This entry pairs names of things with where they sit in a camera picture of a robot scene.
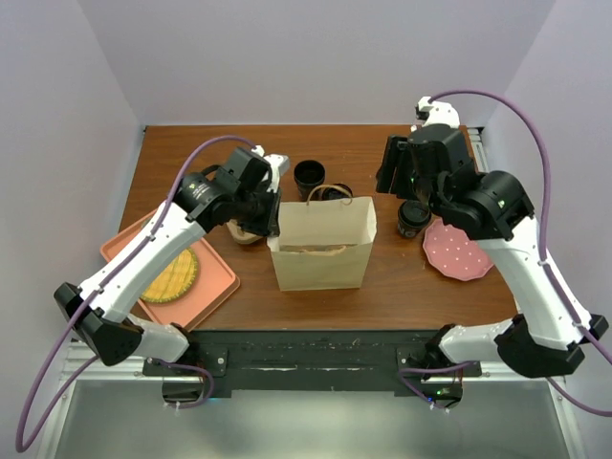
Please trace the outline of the black coffee cup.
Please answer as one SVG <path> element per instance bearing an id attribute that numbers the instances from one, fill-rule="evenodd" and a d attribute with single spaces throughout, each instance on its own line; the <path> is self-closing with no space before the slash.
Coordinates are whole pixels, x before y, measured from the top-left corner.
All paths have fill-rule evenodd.
<path id="1" fill-rule="evenodd" d="M 430 218 L 428 216 L 414 221 L 399 212 L 397 231 L 403 238 L 414 238 L 429 224 L 429 221 Z"/>

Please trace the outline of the brown paper bag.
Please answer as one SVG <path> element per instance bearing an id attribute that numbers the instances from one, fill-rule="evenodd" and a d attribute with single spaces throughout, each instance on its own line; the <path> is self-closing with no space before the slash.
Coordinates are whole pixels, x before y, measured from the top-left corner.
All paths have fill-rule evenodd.
<path id="1" fill-rule="evenodd" d="M 358 289 L 377 234 L 371 197 L 284 202 L 267 239 L 282 292 Z"/>

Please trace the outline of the black coffee lid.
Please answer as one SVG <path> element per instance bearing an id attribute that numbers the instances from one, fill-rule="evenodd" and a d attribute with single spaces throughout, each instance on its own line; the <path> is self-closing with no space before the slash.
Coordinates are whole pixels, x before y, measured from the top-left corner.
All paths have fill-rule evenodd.
<path id="1" fill-rule="evenodd" d="M 398 218 L 406 225 L 420 227 L 428 224 L 431 213 L 428 206 L 421 201 L 406 200 L 399 207 Z"/>

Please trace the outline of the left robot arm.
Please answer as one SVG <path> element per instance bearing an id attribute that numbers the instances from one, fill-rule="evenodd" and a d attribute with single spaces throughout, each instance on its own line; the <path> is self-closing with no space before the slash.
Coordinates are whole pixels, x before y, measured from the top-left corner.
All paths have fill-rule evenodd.
<path id="1" fill-rule="evenodd" d="M 277 236 L 279 182 L 289 162 L 260 146 L 237 147 L 223 164 L 181 176 L 148 224 L 102 269 L 56 289 L 70 329 L 107 366 L 139 356 L 162 360 L 177 375 L 191 373 L 198 352 L 187 332 L 133 317 L 131 310 L 181 252 L 228 221 L 252 234 Z"/>

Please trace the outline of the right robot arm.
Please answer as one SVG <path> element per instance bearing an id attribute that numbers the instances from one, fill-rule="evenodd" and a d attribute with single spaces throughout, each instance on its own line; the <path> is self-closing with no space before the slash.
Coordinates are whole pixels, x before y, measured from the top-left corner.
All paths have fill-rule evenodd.
<path id="1" fill-rule="evenodd" d="M 516 314 L 481 326 L 449 324 L 427 343 L 424 361 L 439 376 L 467 361 L 502 361 L 526 378 L 573 374 L 582 345 L 600 339 L 605 317 L 575 299 L 550 255 L 542 256 L 542 225 L 522 184 L 508 172 L 477 170 L 463 132 L 444 124 L 390 136 L 376 174 L 379 193 L 414 197 L 483 250 L 512 292 Z"/>

